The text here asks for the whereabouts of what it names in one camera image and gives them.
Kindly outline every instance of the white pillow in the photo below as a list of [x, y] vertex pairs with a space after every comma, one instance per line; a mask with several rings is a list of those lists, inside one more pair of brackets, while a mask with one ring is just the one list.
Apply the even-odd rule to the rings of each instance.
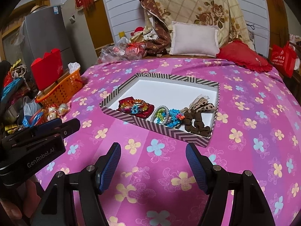
[[170, 55], [216, 57], [219, 53], [218, 27], [172, 22]]

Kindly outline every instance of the orange plastic basket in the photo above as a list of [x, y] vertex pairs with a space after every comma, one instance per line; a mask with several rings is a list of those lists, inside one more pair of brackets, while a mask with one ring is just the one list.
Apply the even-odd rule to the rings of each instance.
[[82, 88], [82, 84], [78, 69], [62, 80], [46, 95], [37, 96], [36, 102], [41, 103], [44, 108], [48, 108], [53, 104], [57, 106], [66, 104]]

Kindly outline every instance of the purple floral bedsheet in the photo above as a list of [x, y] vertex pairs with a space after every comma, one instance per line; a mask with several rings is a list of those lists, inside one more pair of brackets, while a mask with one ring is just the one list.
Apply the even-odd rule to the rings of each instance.
[[[44, 188], [57, 171], [78, 172], [118, 142], [121, 159], [109, 189], [100, 197], [109, 225], [198, 224], [207, 196], [198, 188], [186, 160], [186, 143], [100, 110], [103, 98], [137, 72], [218, 81], [216, 127], [208, 147], [199, 151], [228, 171], [251, 170], [276, 225], [291, 223], [301, 208], [301, 107], [276, 69], [258, 74], [226, 61], [169, 58], [89, 68], [83, 74], [88, 83], [73, 96], [72, 108], [63, 118], [78, 118], [82, 127], [65, 139], [67, 151], [37, 173]], [[232, 201], [233, 191], [229, 191], [223, 225], [229, 223]], [[78, 194], [75, 204], [83, 226]]]

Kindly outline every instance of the blanket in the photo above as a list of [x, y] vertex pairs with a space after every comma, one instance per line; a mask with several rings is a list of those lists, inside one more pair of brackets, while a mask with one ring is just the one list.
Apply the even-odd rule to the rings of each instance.
[[149, 52], [169, 51], [172, 21], [215, 25], [219, 47], [239, 38], [254, 50], [237, 0], [140, 0], [145, 13], [144, 39]]
[[[301, 107], [275, 68], [258, 74], [217, 59], [144, 59], [90, 67], [83, 74], [87, 83], [72, 97], [71, 110], [63, 118], [78, 118], [82, 126], [65, 139], [66, 152], [37, 173], [44, 188], [57, 171], [79, 172], [118, 142], [120, 162], [109, 189], [100, 196], [109, 225], [198, 225], [207, 196], [198, 188], [185, 157], [187, 143], [108, 116], [99, 107], [137, 72], [219, 82], [213, 135], [209, 145], [198, 147], [199, 151], [227, 171], [251, 170], [276, 226], [292, 221], [301, 208]], [[172, 103], [162, 104], [172, 108]], [[159, 144], [157, 155], [148, 148]], [[222, 226], [229, 225], [232, 200], [229, 191]], [[74, 193], [74, 201], [83, 226], [78, 193]]]

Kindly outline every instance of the red pillow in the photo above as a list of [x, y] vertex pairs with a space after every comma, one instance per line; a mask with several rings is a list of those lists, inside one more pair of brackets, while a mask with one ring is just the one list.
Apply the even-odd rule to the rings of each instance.
[[232, 43], [222, 47], [216, 57], [232, 61], [239, 66], [255, 70], [258, 73], [269, 72], [273, 68], [265, 58], [258, 55], [240, 40], [234, 40]]

